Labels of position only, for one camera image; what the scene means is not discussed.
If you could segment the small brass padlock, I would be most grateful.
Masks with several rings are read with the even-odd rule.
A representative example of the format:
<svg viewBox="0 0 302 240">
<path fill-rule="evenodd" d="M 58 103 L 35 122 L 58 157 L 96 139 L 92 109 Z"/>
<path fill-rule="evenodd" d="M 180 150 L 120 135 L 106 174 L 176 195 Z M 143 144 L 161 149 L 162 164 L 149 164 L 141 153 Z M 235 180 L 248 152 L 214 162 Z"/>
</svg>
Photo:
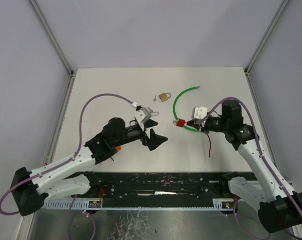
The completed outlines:
<svg viewBox="0 0 302 240">
<path fill-rule="evenodd" d="M 159 115 L 159 112 L 158 111 L 153 111 L 153 110 L 149 110 L 149 115 L 150 116 L 157 116 L 157 115 Z"/>
</svg>

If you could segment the red cable lock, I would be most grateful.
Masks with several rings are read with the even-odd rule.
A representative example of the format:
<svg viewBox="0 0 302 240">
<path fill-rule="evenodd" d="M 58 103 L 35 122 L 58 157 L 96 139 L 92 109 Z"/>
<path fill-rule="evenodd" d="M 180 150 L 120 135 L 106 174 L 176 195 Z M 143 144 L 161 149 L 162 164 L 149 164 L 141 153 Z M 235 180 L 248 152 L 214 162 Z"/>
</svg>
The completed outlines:
<svg viewBox="0 0 302 240">
<path fill-rule="evenodd" d="M 186 128 L 186 121 L 183 120 L 183 119 L 178 119 L 176 120 L 177 121 L 177 124 L 176 126 L 178 127 L 181 127 L 181 128 Z M 212 147 L 212 142 L 211 142 L 211 138 L 210 136 L 207 134 L 207 138 L 208 138 L 208 141 L 209 141 L 209 152 L 208 152 L 208 157 L 210 158 L 211 157 L 211 147 Z"/>
</svg>

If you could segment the large brass padlock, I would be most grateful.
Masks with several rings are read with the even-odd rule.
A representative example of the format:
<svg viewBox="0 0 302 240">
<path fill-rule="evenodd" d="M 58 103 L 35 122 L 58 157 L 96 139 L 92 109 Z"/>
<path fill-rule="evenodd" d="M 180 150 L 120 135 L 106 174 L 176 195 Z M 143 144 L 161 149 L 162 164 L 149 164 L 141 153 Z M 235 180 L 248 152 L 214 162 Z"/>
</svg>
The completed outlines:
<svg viewBox="0 0 302 240">
<path fill-rule="evenodd" d="M 162 102 L 164 102 L 164 101 L 167 101 L 167 100 L 169 100 L 170 98 L 171 98 L 171 93 L 161 93 L 158 97 L 159 97 L 159 99 L 162 101 Z"/>
</svg>

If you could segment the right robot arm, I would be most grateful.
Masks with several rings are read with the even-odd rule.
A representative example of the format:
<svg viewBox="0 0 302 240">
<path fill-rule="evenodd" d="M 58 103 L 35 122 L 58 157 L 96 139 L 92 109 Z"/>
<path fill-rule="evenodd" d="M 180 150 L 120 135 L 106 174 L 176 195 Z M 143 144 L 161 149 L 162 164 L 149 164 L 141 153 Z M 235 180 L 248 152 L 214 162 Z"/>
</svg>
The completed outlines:
<svg viewBox="0 0 302 240">
<path fill-rule="evenodd" d="M 242 111 L 249 112 L 239 99 L 227 97 L 211 110 L 194 107 L 186 124 L 201 132 L 223 133 L 234 150 L 246 161 L 261 188 L 247 183 L 237 173 L 228 173 L 222 179 L 229 191 L 252 207 L 260 223 L 269 232 L 302 224 L 302 192 L 297 192 L 281 175 L 265 150 L 251 114 L 250 124 L 244 123 Z"/>
</svg>

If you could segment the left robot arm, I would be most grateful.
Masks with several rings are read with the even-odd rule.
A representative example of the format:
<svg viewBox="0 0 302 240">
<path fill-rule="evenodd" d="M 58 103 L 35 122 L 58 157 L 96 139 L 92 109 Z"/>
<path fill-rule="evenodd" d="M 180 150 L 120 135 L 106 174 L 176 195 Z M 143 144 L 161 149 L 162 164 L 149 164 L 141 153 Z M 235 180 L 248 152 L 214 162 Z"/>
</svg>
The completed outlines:
<svg viewBox="0 0 302 240">
<path fill-rule="evenodd" d="M 111 158 L 117 153 L 117 147 L 141 141 L 150 151 L 157 149 L 168 141 L 167 137 L 155 133 L 153 127 L 157 124 L 150 119 L 144 126 L 134 120 L 134 125 L 126 126 L 123 119 L 114 117 L 100 133 L 87 141 L 73 155 L 31 171 L 25 167 L 18 169 L 11 184 L 18 214 L 30 215 L 39 210 L 47 200 L 66 196 L 64 191 L 55 186 L 56 183 L 66 186 L 65 178 L 82 168 L 95 166 Z"/>
</svg>

